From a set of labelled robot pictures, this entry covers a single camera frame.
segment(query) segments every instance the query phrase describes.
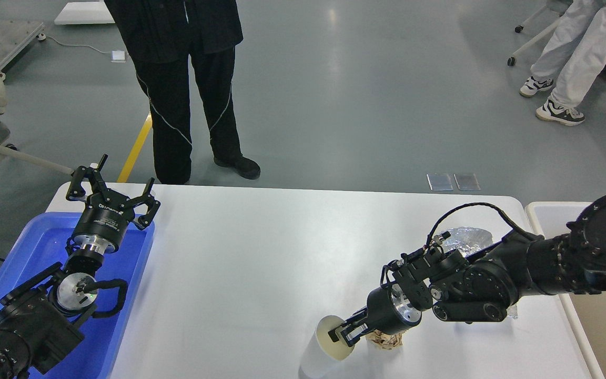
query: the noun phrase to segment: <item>white paper cup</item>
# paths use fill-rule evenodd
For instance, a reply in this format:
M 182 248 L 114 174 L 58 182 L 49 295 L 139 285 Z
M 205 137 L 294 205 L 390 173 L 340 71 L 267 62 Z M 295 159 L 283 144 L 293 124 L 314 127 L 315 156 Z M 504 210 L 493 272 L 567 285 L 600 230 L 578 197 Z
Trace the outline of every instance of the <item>white paper cup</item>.
M 326 316 L 317 324 L 301 359 L 301 371 L 310 379 L 323 377 L 354 350 L 354 346 L 347 347 L 343 341 L 333 342 L 329 337 L 329 331 L 343 321 L 338 316 Z

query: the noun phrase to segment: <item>yellow floor line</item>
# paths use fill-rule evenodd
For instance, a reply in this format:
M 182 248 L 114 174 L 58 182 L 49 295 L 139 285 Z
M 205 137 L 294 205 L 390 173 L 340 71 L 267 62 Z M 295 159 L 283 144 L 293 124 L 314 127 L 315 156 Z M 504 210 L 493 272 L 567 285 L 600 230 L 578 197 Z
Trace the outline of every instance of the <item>yellow floor line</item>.
M 151 130 L 151 113 L 146 117 L 144 121 L 144 125 L 142 125 L 142 130 L 139 131 L 139 136 L 135 140 L 135 144 L 133 148 L 130 149 L 130 154 L 128 155 L 128 159 L 125 160 L 125 165 L 123 165 L 123 169 L 120 170 L 120 175 L 118 176 L 118 183 L 125 183 L 128 181 L 128 177 L 133 170 L 133 166 L 135 166 L 135 162 L 137 161 L 137 157 L 139 156 L 139 152 L 142 151 L 142 146 L 144 146 L 144 141 L 146 137 L 149 135 L 149 131 Z

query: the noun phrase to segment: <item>black pants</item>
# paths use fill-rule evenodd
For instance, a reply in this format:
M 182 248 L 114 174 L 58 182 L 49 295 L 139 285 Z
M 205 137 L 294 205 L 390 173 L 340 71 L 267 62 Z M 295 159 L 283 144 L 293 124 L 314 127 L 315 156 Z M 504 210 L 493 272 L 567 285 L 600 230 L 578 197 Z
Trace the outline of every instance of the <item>black pants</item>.
M 232 163 L 242 156 L 231 95 L 235 49 L 204 54 L 200 43 L 193 43 L 188 55 L 203 101 L 212 152 L 219 160 Z M 193 148 L 188 58 L 170 63 L 133 62 L 139 84 L 149 97 L 156 176 L 163 184 L 183 184 L 190 178 Z

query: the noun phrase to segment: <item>white pants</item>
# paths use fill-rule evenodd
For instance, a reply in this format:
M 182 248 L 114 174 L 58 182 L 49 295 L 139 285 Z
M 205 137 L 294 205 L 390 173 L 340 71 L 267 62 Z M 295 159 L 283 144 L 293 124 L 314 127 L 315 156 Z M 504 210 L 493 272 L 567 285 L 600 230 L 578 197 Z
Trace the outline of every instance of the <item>white pants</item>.
M 574 108 L 605 64 L 606 6 L 600 0 L 574 0 L 531 72 L 534 79 L 543 81 L 562 69 L 551 96 Z

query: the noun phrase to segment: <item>black jacket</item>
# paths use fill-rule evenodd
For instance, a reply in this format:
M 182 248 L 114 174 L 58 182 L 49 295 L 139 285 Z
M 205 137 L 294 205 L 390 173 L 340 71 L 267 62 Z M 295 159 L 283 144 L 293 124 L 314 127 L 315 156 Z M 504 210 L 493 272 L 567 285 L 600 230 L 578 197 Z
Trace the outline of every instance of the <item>black jacket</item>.
M 166 63 L 184 58 L 197 33 L 206 54 L 233 48 L 243 40 L 236 0 L 104 0 L 104 3 L 128 53 L 140 61 Z

